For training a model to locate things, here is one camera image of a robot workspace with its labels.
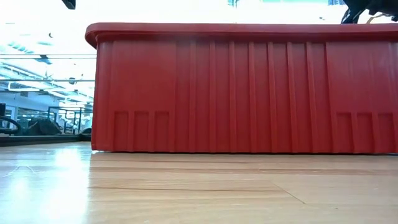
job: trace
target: bin rim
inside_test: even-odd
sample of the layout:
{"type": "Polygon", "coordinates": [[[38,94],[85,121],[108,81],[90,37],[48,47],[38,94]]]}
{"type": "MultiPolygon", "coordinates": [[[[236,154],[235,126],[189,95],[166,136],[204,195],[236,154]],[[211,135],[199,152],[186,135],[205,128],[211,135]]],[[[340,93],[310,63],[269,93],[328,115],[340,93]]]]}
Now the bin rim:
{"type": "Polygon", "coordinates": [[[99,36],[142,35],[259,37],[266,41],[398,41],[398,24],[187,24],[99,22],[90,24],[85,39],[97,48],[99,36]]]}

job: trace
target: wooden floor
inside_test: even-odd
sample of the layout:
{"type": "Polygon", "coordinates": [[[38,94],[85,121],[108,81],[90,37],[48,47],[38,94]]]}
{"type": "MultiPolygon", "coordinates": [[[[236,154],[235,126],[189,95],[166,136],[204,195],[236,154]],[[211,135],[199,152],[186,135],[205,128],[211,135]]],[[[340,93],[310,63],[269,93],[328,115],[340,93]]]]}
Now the wooden floor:
{"type": "Polygon", "coordinates": [[[0,223],[398,223],[398,157],[0,147],[0,223]]]}

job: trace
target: ribbed side panel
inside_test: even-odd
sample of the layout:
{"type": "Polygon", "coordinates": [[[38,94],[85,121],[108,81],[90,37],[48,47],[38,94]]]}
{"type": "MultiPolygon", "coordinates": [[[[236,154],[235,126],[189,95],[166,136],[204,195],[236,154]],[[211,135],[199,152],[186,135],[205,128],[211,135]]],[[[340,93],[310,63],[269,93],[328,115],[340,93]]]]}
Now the ribbed side panel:
{"type": "Polygon", "coordinates": [[[365,44],[102,43],[93,148],[398,152],[397,45],[365,44]]]}

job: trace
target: ceiling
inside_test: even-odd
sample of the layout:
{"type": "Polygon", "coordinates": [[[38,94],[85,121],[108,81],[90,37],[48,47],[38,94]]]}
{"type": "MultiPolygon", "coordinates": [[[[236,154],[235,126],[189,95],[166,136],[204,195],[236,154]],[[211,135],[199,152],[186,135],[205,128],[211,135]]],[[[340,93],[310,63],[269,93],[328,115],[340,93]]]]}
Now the ceiling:
{"type": "MultiPolygon", "coordinates": [[[[61,0],[2,0],[0,9],[7,9],[0,14],[2,56],[72,54],[68,57],[74,57],[49,59],[50,63],[37,59],[8,59],[8,63],[26,68],[44,79],[92,80],[96,50],[85,42],[84,34],[86,27],[94,22],[338,24],[346,6],[328,6],[327,0],[324,4],[240,0],[237,9],[229,6],[228,0],[77,0],[76,10],[68,10],[61,0]]],[[[360,22],[368,18],[364,15],[360,22]]],[[[390,21],[380,18],[376,22],[390,21]]],[[[52,88],[54,83],[46,85],[52,88]]],[[[77,86],[58,83],[56,87],[72,88],[72,93],[62,94],[76,95],[77,86]]],[[[92,101],[93,88],[94,83],[79,83],[78,95],[92,101]]]]}

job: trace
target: red plastic bin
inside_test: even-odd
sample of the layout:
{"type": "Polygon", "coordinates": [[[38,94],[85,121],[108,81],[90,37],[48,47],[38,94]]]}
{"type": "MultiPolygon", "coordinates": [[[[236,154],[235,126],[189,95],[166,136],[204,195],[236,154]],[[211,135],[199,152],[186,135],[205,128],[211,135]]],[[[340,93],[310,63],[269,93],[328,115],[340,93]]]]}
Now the red plastic bin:
{"type": "Polygon", "coordinates": [[[92,147],[398,152],[396,24],[98,23],[92,147]]]}

